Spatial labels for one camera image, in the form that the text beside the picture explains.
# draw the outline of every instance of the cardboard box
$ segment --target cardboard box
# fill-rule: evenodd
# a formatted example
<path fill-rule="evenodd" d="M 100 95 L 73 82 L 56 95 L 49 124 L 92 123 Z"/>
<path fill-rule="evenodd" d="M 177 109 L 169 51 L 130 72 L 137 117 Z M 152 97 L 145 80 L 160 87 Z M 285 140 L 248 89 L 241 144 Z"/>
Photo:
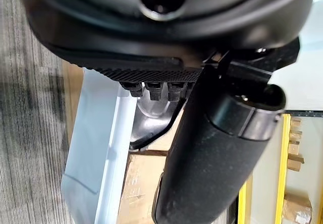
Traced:
<path fill-rule="evenodd" d="M 299 118 L 291 118 L 291 127 L 300 127 L 301 119 Z"/>
<path fill-rule="evenodd" d="M 293 155 L 288 154 L 287 159 L 287 168 L 289 170 L 297 171 L 299 172 L 301 169 L 301 165 L 304 163 L 304 158 L 300 155 Z"/>
<path fill-rule="evenodd" d="M 293 155 L 299 154 L 299 141 L 289 141 L 288 153 Z"/>
<path fill-rule="evenodd" d="M 152 204 L 166 157 L 131 154 L 117 224 L 153 224 Z"/>
<path fill-rule="evenodd" d="M 300 141 L 302 138 L 302 132 L 301 131 L 290 131 L 289 133 L 289 140 L 291 141 Z"/>
<path fill-rule="evenodd" d="M 310 224 L 312 205 L 308 198 L 285 194 L 282 217 L 297 224 Z"/>

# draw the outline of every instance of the black plastic housing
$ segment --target black plastic housing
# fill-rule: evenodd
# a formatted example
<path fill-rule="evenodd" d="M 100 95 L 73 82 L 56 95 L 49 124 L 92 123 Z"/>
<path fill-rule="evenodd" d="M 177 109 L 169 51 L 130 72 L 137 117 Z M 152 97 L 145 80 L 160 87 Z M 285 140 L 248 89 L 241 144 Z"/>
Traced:
<path fill-rule="evenodd" d="M 36 37 L 59 57 L 108 77 L 136 82 L 196 81 L 214 49 L 275 48 L 297 37 L 312 0 L 244 0 L 199 17 L 155 22 L 105 10 L 88 0 L 22 0 Z M 175 72 L 163 78 L 163 72 Z M 132 77 L 125 82 L 134 82 Z"/>

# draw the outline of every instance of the plastic part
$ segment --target plastic part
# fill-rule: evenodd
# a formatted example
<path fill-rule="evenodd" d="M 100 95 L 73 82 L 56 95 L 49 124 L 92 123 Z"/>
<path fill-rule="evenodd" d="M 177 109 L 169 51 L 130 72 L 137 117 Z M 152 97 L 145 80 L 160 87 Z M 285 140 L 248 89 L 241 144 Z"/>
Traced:
<path fill-rule="evenodd" d="M 286 103 L 280 87 L 269 85 L 264 92 L 252 91 L 266 103 L 255 103 L 247 94 L 231 96 L 221 84 L 212 90 L 217 93 L 211 96 L 212 103 L 207 108 L 212 124 L 229 135 L 245 139 L 262 141 L 272 136 Z"/>
<path fill-rule="evenodd" d="M 207 109 L 217 104 L 212 97 L 207 99 L 218 96 L 215 85 L 219 85 L 216 71 L 207 67 L 185 106 L 167 157 L 153 213 L 157 224 L 211 223 L 236 198 L 268 142 L 261 136 L 249 140 L 237 132 L 230 135 L 214 125 L 218 121 L 211 122 Z M 278 99 L 284 107 L 285 99 Z M 228 119 L 228 105 L 222 106 L 218 111 L 223 121 L 245 122 L 239 116 Z M 272 114 L 281 110 L 276 108 Z M 258 122 L 267 123 L 266 117 Z"/>
<path fill-rule="evenodd" d="M 168 83 L 168 101 L 178 102 L 185 86 L 185 83 Z"/>
<path fill-rule="evenodd" d="M 76 224 L 115 224 L 136 108 L 118 82 L 85 70 L 61 183 Z"/>
<path fill-rule="evenodd" d="M 184 13 L 185 0 L 141 0 L 141 12 L 155 21 L 173 20 Z"/>
<path fill-rule="evenodd" d="M 181 58 L 185 64 L 200 60 L 200 49 L 215 44 L 249 49 L 282 46 L 297 37 L 311 1 L 244 0 L 215 14 L 156 23 L 109 13 L 86 0 L 23 0 L 33 31 L 52 50 L 163 55 Z"/>
<path fill-rule="evenodd" d="M 163 83 L 145 83 L 145 87 L 149 91 L 150 100 L 158 101 L 161 99 L 163 86 Z"/>
<path fill-rule="evenodd" d="M 178 102 L 169 102 L 166 83 L 162 86 L 160 100 L 151 100 L 151 91 L 148 91 L 147 84 L 145 85 L 143 96 L 137 100 L 130 151 L 144 150 L 165 134 L 172 127 L 185 102 L 183 98 Z"/>
<path fill-rule="evenodd" d="M 275 49 L 237 50 L 230 52 L 232 57 L 226 75 L 241 80 L 268 83 L 274 71 L 293 64 L 300 50 L 299 38 Z"/>
<path fill-rule="evenodd" d="M 142 84 L 141 83 L 127 83 L 120 82 L 121 86 L 130 91 L 132 97 L 142 97 Z"/>

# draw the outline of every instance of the textured grip surface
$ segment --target textured grip surface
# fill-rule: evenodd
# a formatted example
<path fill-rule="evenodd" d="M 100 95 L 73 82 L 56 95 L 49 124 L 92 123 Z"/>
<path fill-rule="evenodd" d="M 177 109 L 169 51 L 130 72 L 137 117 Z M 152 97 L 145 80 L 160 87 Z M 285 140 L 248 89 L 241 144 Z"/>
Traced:
<path fill-rule="evenodd" d="M 185 107 L 153 213 L 158 224 L 211 223 L 237 197 L 268 142 L 217 129 L 205 113 L 209 86 L 199 79 Z"/>

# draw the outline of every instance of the wooden plank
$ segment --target wooden plank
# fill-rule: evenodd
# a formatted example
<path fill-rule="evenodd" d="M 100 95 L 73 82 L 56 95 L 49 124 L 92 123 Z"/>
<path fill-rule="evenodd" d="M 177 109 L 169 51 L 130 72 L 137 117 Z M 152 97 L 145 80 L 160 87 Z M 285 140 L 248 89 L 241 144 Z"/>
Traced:
<path fill-rule="evenodd" d="M 117 224 L 153 224 L 152 204 L 166 157 L 130 155 Z"/>
<path fill-rule="evenodd" d="M 146 150 L 143 152 L 131 152 L 132 155 L 145 155 L 145 156 L 163 156 L 166 157 L 168 151 L 163 150 Z"/>
<path fill-rule="evenodd" d="M 72 133 L 75 123 L 77 106 L 80 99 L 83 69 L 67 61 L 63 61 L 63 78 L 65 91 L 66 124 L 69 144 L 71 143 Z"/>

